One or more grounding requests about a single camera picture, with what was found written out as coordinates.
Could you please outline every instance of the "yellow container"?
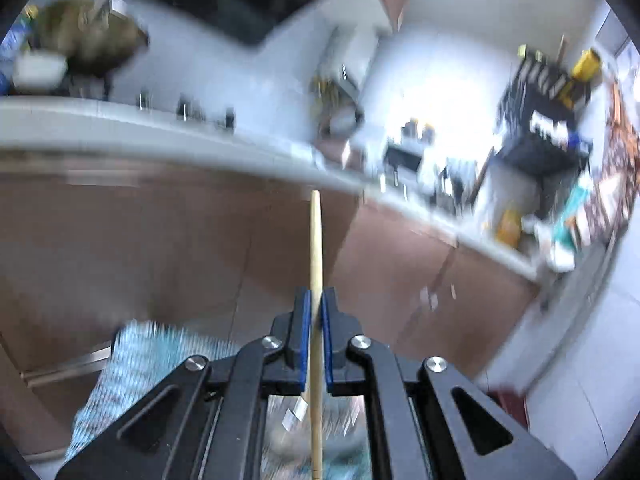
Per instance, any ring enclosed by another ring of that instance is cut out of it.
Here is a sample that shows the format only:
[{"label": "yellow container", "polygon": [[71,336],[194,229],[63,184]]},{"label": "yellow container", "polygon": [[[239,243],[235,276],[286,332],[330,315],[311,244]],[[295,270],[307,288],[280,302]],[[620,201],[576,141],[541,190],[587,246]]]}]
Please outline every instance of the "yellow container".
[{"label": "yellow container", "polygon": [[600,63],[600,56],[595,50],[592,48],[585,50],[582,53],[582,57],[575,64],[574,69],[571,70],[571,77],[586,83],[598,73]]},{"label": "yellow container", "polygon": [[507,209],[500,219],[498,230],[495,233],[495,239],[509,247],[517,249],[521,234],[522,216],[515,209]]}]

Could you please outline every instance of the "black bracket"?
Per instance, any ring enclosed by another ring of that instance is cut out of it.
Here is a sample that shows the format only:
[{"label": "black bracket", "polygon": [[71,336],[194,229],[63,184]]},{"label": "black bracket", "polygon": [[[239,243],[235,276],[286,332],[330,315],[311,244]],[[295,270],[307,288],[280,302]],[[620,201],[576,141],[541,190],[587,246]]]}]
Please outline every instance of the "black bracket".
[{"label": "black bracket", "polygon": [[[451,364],[414,362],[321,301],[333,396],[365,397],[376,480],[572,480],[572,471]],[[257,480],[269,395],[306,380],[310,294],[233,357],[192,356],[58,473],[59,480]]]}]

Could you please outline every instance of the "wooden dowel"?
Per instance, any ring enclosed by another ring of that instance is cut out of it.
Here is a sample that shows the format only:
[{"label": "wooden dowel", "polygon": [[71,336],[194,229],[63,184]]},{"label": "wooden dowel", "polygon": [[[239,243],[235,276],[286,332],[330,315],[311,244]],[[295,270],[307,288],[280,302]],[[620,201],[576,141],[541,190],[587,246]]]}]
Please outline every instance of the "wooden dowel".
[{"label": "wooden dowel", "polygon": [[311,193],[311,350],[308,390],[311,408],[311,471],[313,480],[322,480],[322,391],[324,390],[324,354],[322,352],[322,219],[320,192]]},{"label": "wooden dowel", "polygon": [[564,54],[566,54],[566,48],[569,45],[569,40],[562,35],[560,39],[560,48],[558,49],[558,56],[556,57],[556,65],[560,66],[560,64],[564,61]]}]

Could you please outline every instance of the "cabinet door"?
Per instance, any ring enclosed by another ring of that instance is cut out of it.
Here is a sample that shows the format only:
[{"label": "cabinet door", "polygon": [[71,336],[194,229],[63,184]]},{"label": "cabinet door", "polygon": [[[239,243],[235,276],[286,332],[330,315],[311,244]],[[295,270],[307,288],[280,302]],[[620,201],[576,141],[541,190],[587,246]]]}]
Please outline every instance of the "cabinet door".
[{"label": "cabinet door", "polygon": [[396,341],[453,250],[423,229],[396,212],[363,205],[338,252],[328,282],[338,307],[383,343]]},{"label": "cabinet door", "polygon": [[436,289],[437,306],[421,306],[395,350],[414,359],[444,357],[473,378],[507,339],[537,292],[536,285],[493,260],[458,249]]},{"label": "cabinet door", "polygon": [[[245,344],[269,333],[273,318],[293,309],[298,286],[309,286],[310,190],[298,184],[280,184],[270,208],[256,217],[246,269],[238,295],[231,339]],[[323,266],[334,267],[357,198],[322,190]]]},{"label": "cabinet door", "polygon": [[159,173],[136,187],[0,179],[0,333],[21,371],[89,352],[131,319],[227,338],[266,181]]}]

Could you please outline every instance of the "silver screw head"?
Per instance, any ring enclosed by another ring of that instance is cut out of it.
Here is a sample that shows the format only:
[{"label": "silver screw head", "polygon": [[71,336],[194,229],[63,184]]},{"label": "silver screw head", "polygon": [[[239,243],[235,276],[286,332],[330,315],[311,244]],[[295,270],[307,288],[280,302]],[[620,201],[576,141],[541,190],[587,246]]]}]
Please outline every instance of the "silver screw head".
[{"label": "silver screw head", "polygon": [[276,348],[280,348],[281,345],[282,341],[274,335],[266,335],[262,338],[262,346],[267,350],[275,350]]},{"label": "silver screw head", "polygon": [[184,363],[187,370],[190,372],[197,372],[202,370],[207,365],[207,360],[201,355],[194,355],[189,357],[187,361]]},{"label": "silver screw head", "polygon": [[427,359],[427,368],[439,374],[447,369],[447,362],[442,357],[434,356]]},{"label": "silver screw head", "polygon": [[355,335],[351,338],[351,344],[361,350],[366,350],[371,346],[371,339],[365,335]]}]

